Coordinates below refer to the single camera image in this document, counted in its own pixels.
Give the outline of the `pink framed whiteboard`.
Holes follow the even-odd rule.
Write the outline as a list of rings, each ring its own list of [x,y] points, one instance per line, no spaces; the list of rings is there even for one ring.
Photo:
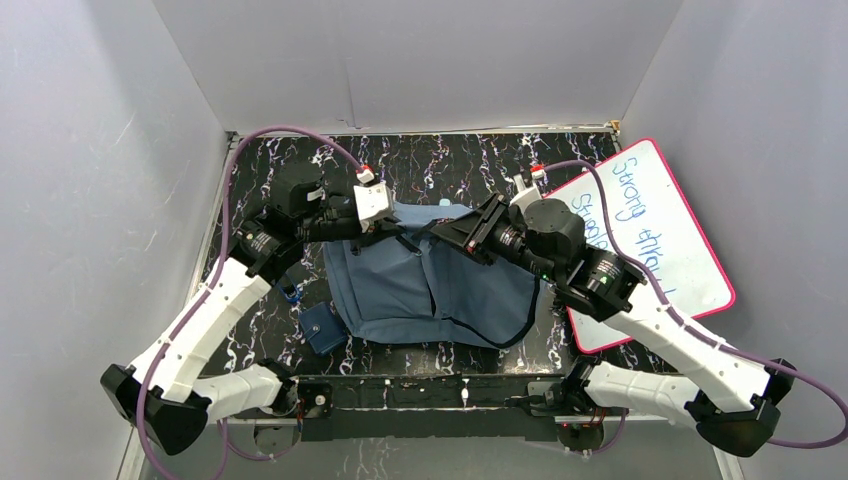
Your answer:
[[[731,307],[736,292],[658,144],[641,139],[551,197],[583,218],[588,244],[618,244],[646,265],[680,312],[698,319]]]

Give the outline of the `blue student backpack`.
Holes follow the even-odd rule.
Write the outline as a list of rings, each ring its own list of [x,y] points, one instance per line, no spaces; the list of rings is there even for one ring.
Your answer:
[[[422,228],[468,213],[463,205],[399,204],[404,233],[364,247],[322,246],[332,300],[350,332],[382,344],[455,342],[509,348],[534,326],[542,286],[503,259],[481,265]]]

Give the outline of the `navy snap wallet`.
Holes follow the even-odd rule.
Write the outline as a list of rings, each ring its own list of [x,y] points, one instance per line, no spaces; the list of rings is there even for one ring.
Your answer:
[[[298,321],[306,342],[318,356],[328,356],[347,342],[344,322],[326,302],[301,312]]]

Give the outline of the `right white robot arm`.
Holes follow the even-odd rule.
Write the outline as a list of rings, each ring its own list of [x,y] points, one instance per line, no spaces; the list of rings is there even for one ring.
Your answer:
[[[583,219],[557,199],[510,206],[501,195],[432,234],[482,265],[508,261],[550,283],[565,306],[624,333],[673,367],[670,374],[578,360],[547,389],[532,387],[515,405],[539,415],[620,408],[694,429],[712,446],[749,457],[773,436],[779,402],[792,386],[780,367],[723,352],[716,336],[675,318],[644,275],[621,255],[589,245]]]

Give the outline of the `black front rail frame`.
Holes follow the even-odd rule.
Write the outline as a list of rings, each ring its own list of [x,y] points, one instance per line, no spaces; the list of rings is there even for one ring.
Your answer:
[[[301,377],[303,438],[519,437],[553,441],[588,408],[565,402],[557,374]]]

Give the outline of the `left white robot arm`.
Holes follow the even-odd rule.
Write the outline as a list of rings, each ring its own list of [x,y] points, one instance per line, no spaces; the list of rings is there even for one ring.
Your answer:
[[[251,409],[275,416],[301,411],[297,382],[281,364],[261,360],[241,371],[204,378],[202,370],[236,324],[273,288],[293,294],[288,270],[310,243],[384,232],[393,194],[368,167],[352,188],[330,192],[321,169],[295,166],[272,186],[266,203],[222,235],[209,277],[169,327],[129,365],[110,365],[100,383],[140,437],[168,455],[191,446],[210,424]]]

